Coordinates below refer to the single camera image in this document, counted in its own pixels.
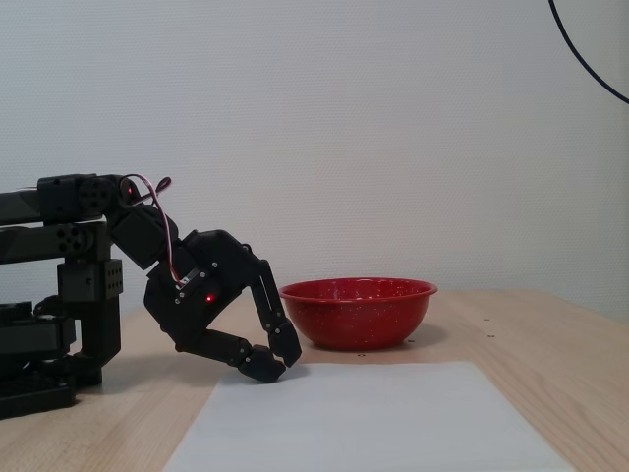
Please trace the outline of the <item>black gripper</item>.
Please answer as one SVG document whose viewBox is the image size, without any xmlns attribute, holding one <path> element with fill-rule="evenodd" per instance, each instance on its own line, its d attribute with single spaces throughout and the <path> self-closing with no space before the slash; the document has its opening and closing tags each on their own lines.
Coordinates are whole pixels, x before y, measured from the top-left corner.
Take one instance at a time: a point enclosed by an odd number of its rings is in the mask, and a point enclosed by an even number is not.
<svg viewBox="0 0 629 472">
<path fill-rule="evenodd" d="M 286 371 L 284 364 L 290 368 L 299 360 L 299 337 L 284 311 L 270 264 L 250 245 L 243 247 L 224 230 L 193 231 L 176 242 L 173 263 L 190 281 L 179 289 L 163 259 L 147 275 L 143 302 L 178 352 L 226 364 L 261 383 L 275 383 Z M 250 285 L 270 349 L 206 329 Z"/>
</svg>

